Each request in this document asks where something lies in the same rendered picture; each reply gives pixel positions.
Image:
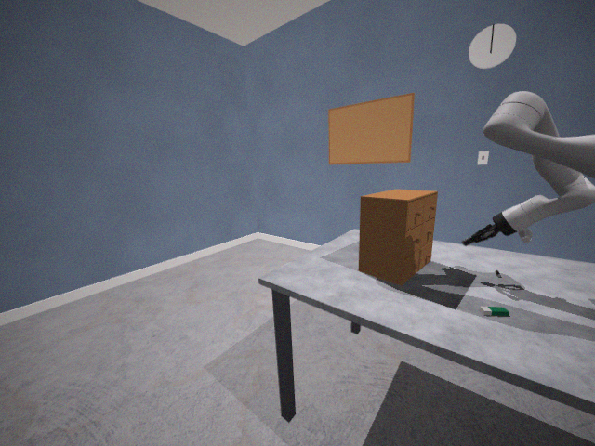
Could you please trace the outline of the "brown wooden chest of drawers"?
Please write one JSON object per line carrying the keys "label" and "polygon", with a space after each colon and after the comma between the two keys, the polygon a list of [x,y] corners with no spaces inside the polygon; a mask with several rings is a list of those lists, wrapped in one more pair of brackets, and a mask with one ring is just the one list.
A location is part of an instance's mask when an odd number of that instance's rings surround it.
{"label": "brown wooden chest of drawers", "polygon": [[[361,196],[359,271],[379,279],[403,285],[406,232],[430,219],[407,229],[409,202],[423,198],[412,191],[388,190]],[[420,196],[420,197],[418,197]],[[384,199],[391,198],[391,199]],[[415,199],[413,199],[415,198]]]}

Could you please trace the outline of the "green and white eraser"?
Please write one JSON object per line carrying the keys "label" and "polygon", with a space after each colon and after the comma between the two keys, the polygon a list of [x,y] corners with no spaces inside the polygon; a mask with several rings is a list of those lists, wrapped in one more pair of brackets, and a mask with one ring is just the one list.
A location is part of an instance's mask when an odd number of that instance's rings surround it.
{"label": "green and white eraser", "polygon": [[483,315],[508,316],[509,312],[500,307],[480,307],[479,311]]}

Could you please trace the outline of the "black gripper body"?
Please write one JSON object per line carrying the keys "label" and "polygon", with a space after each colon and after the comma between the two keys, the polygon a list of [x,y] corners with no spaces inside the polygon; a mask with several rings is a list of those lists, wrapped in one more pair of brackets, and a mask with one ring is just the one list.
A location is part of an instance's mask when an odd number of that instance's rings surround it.
{"label": "black gripper body", "polygon": [[[494,221],[494,225],[491,226],[491,228],[484,230],[482,232],[488,232],[493,230],[494,233],[490,234],[489,236],[492,236],[498,232],[502,232],[504,235],[509,236],[510,234],[513,234],[515,232],[517,232],[509,223],[508,221],[504,218],[503,214],[500,213],[496,216],[493,216],[493,221]],[[482,233],[481,232],[481,233]],[[488,237],[489,237],[488,236]]]}

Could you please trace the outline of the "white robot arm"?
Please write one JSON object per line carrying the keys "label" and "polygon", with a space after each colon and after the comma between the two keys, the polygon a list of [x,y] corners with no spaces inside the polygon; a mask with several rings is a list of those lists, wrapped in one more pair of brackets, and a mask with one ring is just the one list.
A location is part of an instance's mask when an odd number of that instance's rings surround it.
{"label": "white robot arm", "polygon": [[532,154],[535,169],[560,196],[549,200],[537,195],[502,212],[524,243],[532,241],[527,227],[534,223],[595,203],[595,186],[584,177],[595,178],[595,135],[561,138],[540,96],[526,91],[510,94],[483,133],[496,144]]}

